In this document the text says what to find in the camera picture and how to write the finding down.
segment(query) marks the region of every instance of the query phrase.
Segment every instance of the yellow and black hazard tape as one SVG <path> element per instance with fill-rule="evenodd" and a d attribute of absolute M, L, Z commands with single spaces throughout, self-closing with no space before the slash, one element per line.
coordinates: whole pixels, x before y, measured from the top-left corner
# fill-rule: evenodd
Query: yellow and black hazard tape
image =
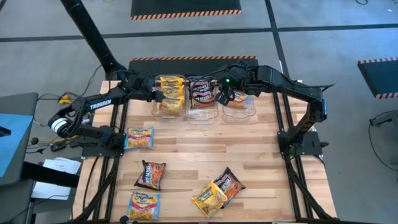
<path fill-rule="evenodd" d="M 194 16 L 222 16 L 222 15 L 235 15 L 242 14 L 242 10 L 231 9 L 231 10 L 217 10 L 217 11 L 202 11 L 202 12 L 178 12 L 178 13 L 166 13 L 166 14 L 152 14 L 152 15 L 139 15 L 132 16 L 132 20 L 144 20 L 144 19 L 169 19 L 169 18 L 182 18 L 182 17 L 194 17 Z"/>
<path fill-rule="evenodd" d="M 397 60 L 396 57 L 388 57 L 388 58 L 378 58 L 378 59 L 371 59 L 371 60 L 359 60 L 359 64 L 364 64 L 364 63 L 378 63 L 378 62 L 391 62 Z"/>
<path fill-rule="evenodd" d="M 371 59 L 371 60 L 359 60 L 358 65 L 365 64 L 365 63 L 378 63 L 378 62 L 392 62 L 396 61 L 397 57 L 388 57 L 388 58 L 378 58 L 378 59 Z M 376 99 L 388 99 L 388 98 L 398 98 L 398 93 L 380 93 L 377 94 Z"/>
<path fill-rule="evenodd" d="M 194 57 L 139 57 L 132 58 L 130 62 L 136 60 L 214 60 L 214 59 L 257 59 L 257 56 L 194 56 Z"/>

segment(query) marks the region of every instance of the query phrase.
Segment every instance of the snack bag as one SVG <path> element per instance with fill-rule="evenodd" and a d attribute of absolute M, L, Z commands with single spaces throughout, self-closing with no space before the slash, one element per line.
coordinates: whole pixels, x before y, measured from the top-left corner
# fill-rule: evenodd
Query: snack bag
<path fill-rule="evenodd" d="M 155 162 L 142 161 L 142 165 L 144 166 L 144 171 L 138 177 L 134 186 L 160 190 L 160 178 L 162 178 L 166 163 L 158 164 Z"/>
<path fill-rule="evenodd" d="M 213 88 L 210 82 L 204 80 L 202 82 L 191 82 L 190 91 L 192 93 L 191 98 L 191 108 L 204 108 L 209 106 L 214 106 L 214 94 Z"/>
<path fill-rule="evenodd" d="M 127 208 L 130 220 L 157 220 L 159 218 L 160 195 L 133 192 Z"/>
<path fill-rule="evenodd" d="M 210 218 L 223 206 L 224 202 L 227 201 L 227 196 L 213 183 L 213 181 L 211 181 L 199 195 L 193 196 L 192 200 L 199 207 L 201 212 L 203 212 L 207 218 Z"/>
<path fill-rule="evenodd" d="M 233 101 L 229 101 L 227 106 L 233 108 L 241 108 L 246 109 L 248 107 L 248 96 L 245 93 L 240 91 L 233 90 L 235 93 L 235 99 Z"/>
<path fill-rule="evenodd" d="M 168 97 L 159 104 L 159 110 L 165 114 L 180 116 L 184 109 L 184 96 Z"/>
<path fill-rule="evenodd" d="M 127 129 L 124 149 L 154 148 L 154 127 L 146 129 Z"/>
<path fill-rule="evenodd" d="M 222 208 L 229 203 L 232 198 L 239 193 L 239 191 L 245 189 L 246 187 L 240 183 L 240 181 L 232 173 L 231 169 L 228 167 L 225 169 L 223 174 L 221 174 L 214 183 L 225 193 L 228 197 L 227 201 L 224 202 Z"/>
<path fill-rule="evenodd" d="M 161 86 L 162 92 L 165 96 L 169 97 L 178 97 L 184 95 L 184 86 L 176 85 L 176 86 Z"/>
<path fill-rule="evenodd" d="M 167 76 L 160 78 L 160 86 L 180 86 L 183 85 L 184 79 L 180 77 Z"/>

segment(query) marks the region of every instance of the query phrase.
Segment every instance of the black floor mat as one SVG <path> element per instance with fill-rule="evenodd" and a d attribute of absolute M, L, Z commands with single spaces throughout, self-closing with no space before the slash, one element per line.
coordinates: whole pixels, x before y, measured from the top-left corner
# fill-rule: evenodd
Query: black floor mat
<path fill-rule="evenodd" d="M 131 19 L 241 14 L 239 0 L 132 0 Z"/>
<path fill-rule="evenodd" d="M 396 57 L 360 60 L 358 68 L 377 99 L 398 98 L 398 60 Z"/>
<path fill-rule="evenodd" d="M 132 58 L 129 70 L 148 75 L 205 75 L 239 59 L 251 66 L 259 65 L 256 56 L 145 57 Z"/>

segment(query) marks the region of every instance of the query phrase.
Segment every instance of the butcher block tabletop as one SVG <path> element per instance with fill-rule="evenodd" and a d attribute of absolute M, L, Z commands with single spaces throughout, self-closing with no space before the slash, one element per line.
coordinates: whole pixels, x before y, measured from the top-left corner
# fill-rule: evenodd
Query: butcher block tabletop
<path fill-rule="evenodd" d="M 108 91 L 108 81 L 101 93 Z M 282 97 L 279 96 L 287 128 Z M 307 103 L 289 98 L 293 121 L 305 113 Z M 154 148 L 125 151 L 119 163 L 111 222 L 118 222 L 126 214 L 131 192 L 160 194 L 160 213 L 157 222 L 271 222 L 295 220 L 285 163 L 279 154 L 279 130 L 272 94 L 262 93 L 255 98 L 257 113 L 250 122 L 225 123 L 222 110 L 213 124 L 193 125 L 186 119 L 181 123 L 160 123 L 152 116 L 152 103 L 130 100 L 126 128 L 154 127 Z M 119 126 L 122 106 L 119 106 Z M 94 126 L 109 125 L 113 106 L 95 111 Z M 80 174 L 73 213 L 81 213 L 83 195 L 95 158 L 86 158 Z M 98 188 L 102 158 L 98 160 L 88 187 L 86 205 Z M 142 160 L 166 163 L 160 182 L 161 191 L 135 187 L 143 171 Z M 302 156 L 303 169 L 309 191 L 335 217 L 336 212 L 323 164 L 314 156 Z M 240 191 L 226 208 L 207 219 L 192 200 L 211 180 L 229 167 L 246 189 Z M 297 188 L 301 214 L 305 217 L 303 197 Z M 99 217 L 106 210 L 108 191 L 102 199 Z"/>

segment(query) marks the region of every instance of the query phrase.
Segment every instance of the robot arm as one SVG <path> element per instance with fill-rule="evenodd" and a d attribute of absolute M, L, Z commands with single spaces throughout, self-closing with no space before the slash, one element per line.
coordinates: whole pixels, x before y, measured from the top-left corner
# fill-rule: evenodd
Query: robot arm
<path fill-rule="evenodd" d="M 124 134 L 115 133 L 109 126 L 99 128 L 81 124 L 83 116 L 90 111 L 108 105 L 121 105 L 125 101 L 145 100 L 161 102 L 164 95 L 161 91 L 152 91 L 155 81 L 146 75 L 132 74 L 105 94 L 79 98 L 70 106 L 61 109 L 49 120 L 49 127 L 61 138 L 74 135 L 98 138 L 105 146 L 112 149 L 121 147 Z"/>
<path fill-rule="evenodd" d="M 222 105 L 227 105 L 232 90 L 243 91 L 248 95 L 259 96 L 262 92 L 278 92 L 306 101 L 307 112 L 304 117 L 288 131 L 287 139 L 291 147 L 302 147 L 304 134 L 316 123 L 327 119 L 327 102 L 322 93 L 327 86 L 308 86 L 291 80 L 270 66 L 248 67 L 244 63 L 221 69 L 216 75 L 220 84 L 220 92 L 216 99 Z"/>

